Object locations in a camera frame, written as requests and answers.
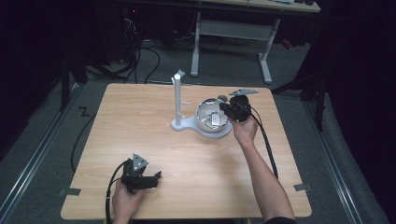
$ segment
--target desk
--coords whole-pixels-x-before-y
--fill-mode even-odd
[[[298,12],[320,12],[320,7],[316,3],[312,6],[308,6],[306,4],[282,4],[268,0],[202,0],[202,2],[238,5],[242,7],[264,7],[276,10],[291,10]],[[270,71],[268,69],[267,57],[270,48],[274,42],[279,23],[280,19],[275,19],[275,22],[272,26],[226,21],[201,20],[201,13],[198,12],[195,25],[195,45],[192,54],[191,76],[198,76],[200,35],[218,35],[266,41],[263,53],[259,54],[259,60],[262,67],[264,82],[266,84],[271,84],[272,79]]]
[[[204,99],[227,95],[236,87],[182,86],[183,115],[189,117]],[[260,113],[279,173],[295,216],[307,217],[311,207],[271,92],[258,88],[249,95]],[[106,188],[114,170],[137,153],[149,162],[144,175],[162,171],[158,188],[148,189],[135,218],[260,217],[248,166],[238,143],[229,133],[209,139],[195,131],[175,132],[174,87],[110,84],[92,126],[70,186],[81,189],[68,195],[65,219],[104,219]],[[270,164],[262,134],[255,144]]]

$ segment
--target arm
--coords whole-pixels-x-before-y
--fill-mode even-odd
[[[128,224],[142,201],[145,191],[138,190],[131,194],[120,180],[116,183],[116,191],[113,196],[114,221],[113,224]]]
[[[230,119],[230,122],[233,125],[233,134],[247,160],[254,195],[264,221],[273,217],[294,219],[288,195],[254,146],[257,122],[253,118],[241,123]]]

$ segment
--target right hand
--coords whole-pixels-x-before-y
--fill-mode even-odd
[[[254,120],[252,117],[249,117],[243,122],[238,122],[232,119],[229,119],[229,121],[233,125],[233,135],[235,136],[235,139],[238,141],[239,145],[254,145],[254,137],[256,136],[258,127],[256,120]]]

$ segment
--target table leg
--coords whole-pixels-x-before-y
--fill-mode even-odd
[[[268,69],[267,57],[268,57],[268,53],[270,52],[271,46],[274,42],[274,38],[275,38],[277,27],[279,26],[279,23],[280,23],[280,19],[276,19],[274,22],[274,25],[271,29],[271,33],[268,38],[267,45],[265,46],[264,53],[259,54],[260,64],[262,66],[262,75],[264,76],[264,82],[266,84],[272,83],[270,70]]]
[[[201,33],[201,12],[197,12],[197,21],[195,25],[195,45],[192,53],[191,76],[198,77],[199,66],[199,37]]]

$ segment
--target round base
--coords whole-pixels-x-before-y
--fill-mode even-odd
[[[208,138],[222,138],[225,135],[227,135],[227,133],[230,132],[230,130],[233,128],[233,125],[230,122],[227,122],[225,127],[220,131],[216,133],[209,133],[200,129],[198,125],[195,123],[195,116],[192,116],[186,119],[181,119],[180,125],[176,125],[175,119],[172,120],[172,128],[177,132],[183,131],[185,129],[191,129],[191,130],[195,130],[196,132]]]

